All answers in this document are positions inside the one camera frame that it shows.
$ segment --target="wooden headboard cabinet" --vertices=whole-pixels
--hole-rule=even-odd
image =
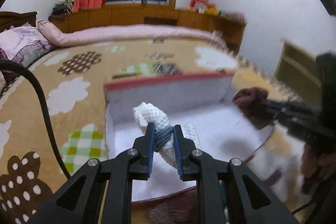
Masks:
[[[208,16],[192,11],[173,9],[171,6],[154,4],[105,5],[101,9],[80,11],[67,15],[64,20],[49,17],[61,31],[72,33],[91,27],[133,24],[163,24],[220,31],[229,49],[239,52],[245,21],[228,17]]]
[[[25,23],[36,27],[37,12],[15,13],[15,12],[0,12],[0,32],[9,29],[11,26],[20,27]]]

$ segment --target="cushion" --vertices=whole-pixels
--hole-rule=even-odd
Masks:
[[[225,49],[226,43],[211,32],[167,25],[137,24],[89,28],[69,34],[63,33],[51,22],[39,21],[40,32],[56,47],[72,47],[120,39],[196,38]]]
[[[52,49],[48,40],[29,23],[0,33],[0,59],[11,60],[24,67]]]

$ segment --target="pink quilt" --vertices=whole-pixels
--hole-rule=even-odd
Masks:
[[[222,49],[226,48],[224,40],[213,35],[211,32],[166,25],[138,24],[128,26],[107,26],[66,34],[51,22],[42,20],[38,24],[38,29],[51,44],[57,47],[72,47],[120,39],[179,37],[206,40],[210,44],[215,44]]]

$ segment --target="white towel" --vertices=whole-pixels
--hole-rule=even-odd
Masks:
[[[142,102],[139,106],[133,108],[134,119],[138,123],[143,134],[146,134],[147,124],[149,122],[155,123],[155,132],[163,130],[170,126],[167,115],[153,106],[152,104],[146,104]],[[181,125],[182,133],[185,138],[194,141],[197,149],[200,148],[200,140],[197,135],[196,129],[192,123],[187,123],[184,126]],[[169,163],[172,167],[176,168],[176,158],[174,150],[173,136],[170,140],[159,150],[161,157]]]

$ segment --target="gray rope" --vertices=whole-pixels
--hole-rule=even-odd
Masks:
[[[155,152],[159,152],[159,150],[164,147],[164,145],[170,140],[170,136],[173,132],[174,127],[168,126],[155,133]]]

